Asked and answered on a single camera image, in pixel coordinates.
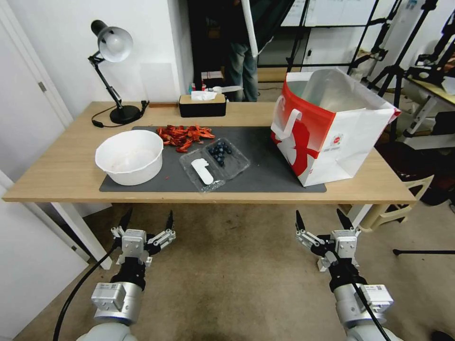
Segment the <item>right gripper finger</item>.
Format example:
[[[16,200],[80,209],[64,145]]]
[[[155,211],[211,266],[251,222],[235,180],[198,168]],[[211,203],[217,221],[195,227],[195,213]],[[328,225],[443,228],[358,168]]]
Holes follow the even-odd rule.
[[[295,214],[296,214],[296,222],[295,222],[296,240],[300,244],[302,244],[303,246],[308,248],[313,254],[325,255],[327,252],[326,242],[323,239],[317,237],[316,235],[314,235],[306,230],[299,210],[296,210]]]
[[[342,230],[336,230],[336,237],[358,237],[361,230],[353,226],[351,220],[342,212],[341,209],[337,208],[336,212],[343,227]]]

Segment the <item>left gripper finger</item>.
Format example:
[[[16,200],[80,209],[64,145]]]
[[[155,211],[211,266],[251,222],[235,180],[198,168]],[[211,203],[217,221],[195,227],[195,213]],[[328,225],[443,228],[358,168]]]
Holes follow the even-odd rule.
[[[155,255],[162,249],[171,244],[176,238],[176,231],[174,230],[173,211],[169,212],[165,229],[153,235],[147,240],[147,252],[149,255]]]
[[[132,216],[133,208],[130,208],[120,219],[117,226],[111,228],[111,233],[115,238],[121,238],[125,231],[127,230],[127,226],[130,222]]]

